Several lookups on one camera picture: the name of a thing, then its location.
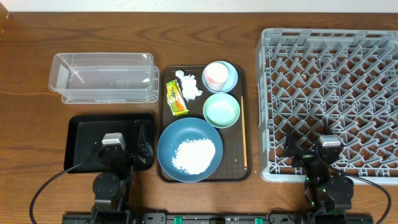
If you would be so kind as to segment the pile of white rice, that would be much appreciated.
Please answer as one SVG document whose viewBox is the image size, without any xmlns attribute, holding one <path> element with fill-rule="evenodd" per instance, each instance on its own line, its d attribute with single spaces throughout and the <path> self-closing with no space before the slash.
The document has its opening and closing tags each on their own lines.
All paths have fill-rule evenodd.
<svg viewBox="0 0 398 224">
<path fill-rule="evenodd" d="M 210 166 L 216 148 L 210 139 L 185 140 L 178 145 L 172 165 L 188 175 L 198 175 Z"/>
</svg>

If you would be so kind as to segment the dark blue plate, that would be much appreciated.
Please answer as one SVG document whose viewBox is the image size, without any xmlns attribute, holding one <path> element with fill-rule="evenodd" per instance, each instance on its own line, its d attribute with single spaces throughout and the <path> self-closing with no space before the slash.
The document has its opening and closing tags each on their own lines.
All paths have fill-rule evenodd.
<svg viewBox="0 0 398 224">
<path fill-rule="evenodd" d="M 201 174 L 188 175 L 172 165 L 172 158 L 178 145 L 185 140 L 210 139 L 216 148 L 215 156 Z M 218 168 L 223 157 L 223 142 L 218 131 L 206 121 L 199 118 L 182 118 L 168 125 L 160 135 L 157 146 L 157 157 L 163 171 L 180 182 L 199 182 L 209 177 Z"/>
</svg>

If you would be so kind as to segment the mint green bowl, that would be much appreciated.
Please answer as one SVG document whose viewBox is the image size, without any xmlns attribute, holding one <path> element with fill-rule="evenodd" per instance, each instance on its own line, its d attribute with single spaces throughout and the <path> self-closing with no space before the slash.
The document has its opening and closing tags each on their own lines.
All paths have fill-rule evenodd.
<svg viewBox="0 0 398 224">
<path fill-rule="evenodd" d="M 203 105 L 205 120 L 216 128 L 228 128 L 239 119 L 240 105 L 236 98 L 227 93 L 211 95 Z"/>
</svg>

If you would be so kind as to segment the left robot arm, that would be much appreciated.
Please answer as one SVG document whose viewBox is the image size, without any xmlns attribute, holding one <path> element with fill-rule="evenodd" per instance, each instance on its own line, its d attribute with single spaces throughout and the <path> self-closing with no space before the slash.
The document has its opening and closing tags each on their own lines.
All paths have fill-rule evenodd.
<svg viewBox="0 0 398 224">
<path fill-rule="evenodd" d="M 95 204 L 91 223 L 135 223 L 129 194 L 135 171 L 147 170 L 154 163 L 152 143 L 145 126 L 127 143 L 122 133 L 107 133 L 101 142 L 99 161 L 109 170 L 93 181 Z"/>
</svg>

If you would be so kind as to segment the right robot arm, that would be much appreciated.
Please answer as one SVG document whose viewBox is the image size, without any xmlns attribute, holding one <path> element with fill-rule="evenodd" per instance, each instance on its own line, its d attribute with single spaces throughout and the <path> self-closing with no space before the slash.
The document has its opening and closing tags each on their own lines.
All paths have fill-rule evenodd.
<svg viewBox="0 0 398 224">
<path fill-rule="evenodd" d="M 336 162 L 343 148 L 338 136 L 326 129 L 310 149 L 299 148 L 293 132 L 286 134 L 284 156 L 292 159 L 292 167 L 305 171 L 305 196 L 313 205 L 301 223 L 348 223 L 346 211 L 352 208 L 353 181 L 343 175 L 331 175 L 330 166 Z"/>
</svg>

